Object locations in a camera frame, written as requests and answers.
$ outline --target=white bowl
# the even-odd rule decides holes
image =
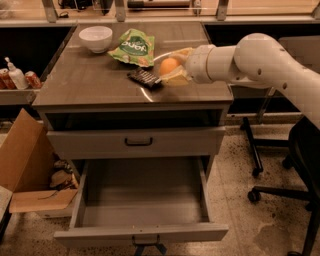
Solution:
[[[105,52],[112,41],[112,30],[104,26],[88,27],[79,33],[82,44],[94,53]]]

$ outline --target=chair seat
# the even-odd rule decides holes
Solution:
[[[320,205],[320,131],[306,117],[291,129],[289,150],[293,166]]]

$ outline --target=desk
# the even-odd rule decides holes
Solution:
[[[198,22],[106,24],[111,48],[129,28],[155,36],[155,56],[207,43]],[[143,89],[135,68],[83,48],[79,25],[33,103],[60,158],[85,161],[68,247],[221,240],[207,178],[232,103],[222,82]],[[160,63],[155,63],[154,70]]]

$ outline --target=black drawer handle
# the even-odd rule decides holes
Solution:
[[[134,140],[130,140],[128,138],[124,139],[124,143],[128,146],[128,147],[146,147],[146,146],[150,146],[153,143],[153,138],[150,137],[148,140],[146,141],[134,141]]]

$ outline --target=closed drawer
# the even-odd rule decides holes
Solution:
[[[63,159],[215,155],[224,127],[111,131],[50,131]]]
[[[221,240],[212,222],[198,157],[87,161],[68,231],[67,247]]]

